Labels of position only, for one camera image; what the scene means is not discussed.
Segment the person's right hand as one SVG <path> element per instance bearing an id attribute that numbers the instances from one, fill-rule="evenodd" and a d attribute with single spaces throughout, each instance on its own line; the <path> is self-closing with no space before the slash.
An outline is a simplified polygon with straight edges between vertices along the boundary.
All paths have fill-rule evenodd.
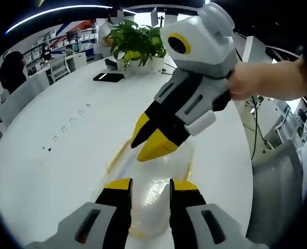
<path id="1" fill-rule="evenodd" d="M 239 61 L 228 82 L 231 99 L 241 101 L 252 95 L 261 94 L 261 79 L 263 63 L 247 63 Z"/>

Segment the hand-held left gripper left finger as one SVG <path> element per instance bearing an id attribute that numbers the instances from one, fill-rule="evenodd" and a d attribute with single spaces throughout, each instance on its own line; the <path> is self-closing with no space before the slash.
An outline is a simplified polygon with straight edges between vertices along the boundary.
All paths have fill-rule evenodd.
<path id="1" fill-rule="evenodd" d="M 106 184 L 94 203 L 86 202 L 44 242 L 26 248 L 125 248 L 131 225 L 132 178 Z"/>

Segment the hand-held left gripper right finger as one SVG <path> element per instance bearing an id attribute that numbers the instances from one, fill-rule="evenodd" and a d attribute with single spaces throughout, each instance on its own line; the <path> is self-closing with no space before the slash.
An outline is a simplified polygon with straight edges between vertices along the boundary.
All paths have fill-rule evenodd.
<path id="1" fill-rule="evenodd" d="M 170 180 L 169 225 L 175 248 L 268 248 L 247 239 L 236 220 L 180 179 Z"/>

